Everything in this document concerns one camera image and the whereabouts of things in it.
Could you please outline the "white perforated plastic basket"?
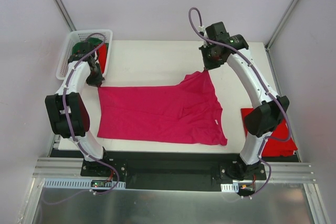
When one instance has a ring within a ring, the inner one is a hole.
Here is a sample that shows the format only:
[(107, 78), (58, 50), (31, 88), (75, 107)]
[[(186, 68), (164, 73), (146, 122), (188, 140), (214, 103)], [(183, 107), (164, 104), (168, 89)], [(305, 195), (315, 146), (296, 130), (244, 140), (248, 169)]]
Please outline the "white perforated plastic basket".
[(90, 34), (101, 33), (106, 37), (107, 45), (107, 58), (104, 71), (102, 72), (103, 77), (106, 76), (108, 70), (109, 58), (111, 55), (111, 43), (113, 38), (113, 32), (109, 29), (87, 29), (87, 30), (77, 30), (69, 33), (65, 39), (62, 53), (60, 55), (60, 61), (56, 71), (56, 78), (63, 80), (68, 72), (68, 59), (71, 56), (72, 48), (75, 44), (84, 41)]

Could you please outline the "pink t shirt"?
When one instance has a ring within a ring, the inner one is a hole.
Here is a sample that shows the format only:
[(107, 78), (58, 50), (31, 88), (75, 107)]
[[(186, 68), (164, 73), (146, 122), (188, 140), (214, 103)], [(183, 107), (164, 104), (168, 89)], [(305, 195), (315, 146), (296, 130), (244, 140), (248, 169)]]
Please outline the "pink t shirt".
[(174, 86), (102, 87), (98, 94), (100, 138), (227, 145), (223, 109), (206, 70)]

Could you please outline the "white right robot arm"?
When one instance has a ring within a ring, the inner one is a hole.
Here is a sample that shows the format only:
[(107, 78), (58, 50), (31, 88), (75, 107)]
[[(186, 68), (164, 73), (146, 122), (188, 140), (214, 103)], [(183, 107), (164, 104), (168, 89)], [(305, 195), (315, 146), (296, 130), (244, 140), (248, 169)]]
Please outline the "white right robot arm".
[(242, 35), (231, 36), (222, 22), (199, 26), (198, 31), (204, 39), (199, 48), (204, 68), (212, 70), (228, 64), (250, 98), (253, 111), (245, 117), (248, 133), (236, 166), (237, 176), (248, 179), (255, 173), (253, 165), (259, 162), (267, 138), (284, 119), (289, 100), (279, 96), (259, 72)]

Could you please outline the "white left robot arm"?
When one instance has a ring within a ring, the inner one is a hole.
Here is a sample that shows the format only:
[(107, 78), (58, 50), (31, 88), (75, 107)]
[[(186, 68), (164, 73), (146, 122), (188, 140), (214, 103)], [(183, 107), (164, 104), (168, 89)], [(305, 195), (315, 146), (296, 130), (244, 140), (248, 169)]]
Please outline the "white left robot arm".
[(97, 51), (106, 44), (101, 33), (89, 35), (68, 59), (68, 71), (61, 87), (45, 98), (52, 131), (71, 140), (82, 152), (84, 159), (94, 162), (93, 170), (99, 176), (111, 171), (105, 160), (104, 148), (90, 132), (90, 117), (81, 93), (85, 84), (100, 87), (104, 81)]

